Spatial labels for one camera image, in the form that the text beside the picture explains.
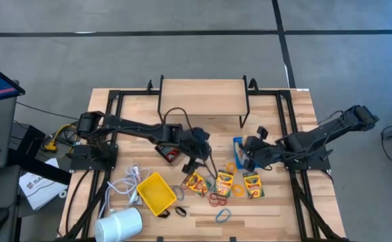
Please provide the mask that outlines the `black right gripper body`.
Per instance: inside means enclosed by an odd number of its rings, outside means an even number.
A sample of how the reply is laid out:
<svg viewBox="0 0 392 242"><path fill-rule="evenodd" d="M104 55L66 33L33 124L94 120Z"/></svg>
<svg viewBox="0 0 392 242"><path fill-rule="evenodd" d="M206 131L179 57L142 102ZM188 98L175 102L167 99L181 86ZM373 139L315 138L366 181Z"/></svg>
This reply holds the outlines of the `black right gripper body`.
<svg viewBox="0 0 392 242"><path fill-rule="evenodd" d="M246 159L254 160L256 166L260 168L279 162L283 153L282 147L265 143L263 139L256 136L247 137L245 146L249 150Z"/></svg>

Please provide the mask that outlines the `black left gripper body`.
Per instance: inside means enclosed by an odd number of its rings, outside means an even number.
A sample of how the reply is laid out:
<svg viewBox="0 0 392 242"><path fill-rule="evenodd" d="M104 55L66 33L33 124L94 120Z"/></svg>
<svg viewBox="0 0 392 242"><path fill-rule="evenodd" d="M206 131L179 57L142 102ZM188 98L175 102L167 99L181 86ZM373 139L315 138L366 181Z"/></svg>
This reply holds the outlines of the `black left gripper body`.
<svg viewBox="0 0 392 242"><path fill-rule="evenodd" d="M206 161L210 157L212 149L207 141L182 141L181 152L192 159L200 159Z"/></svg>

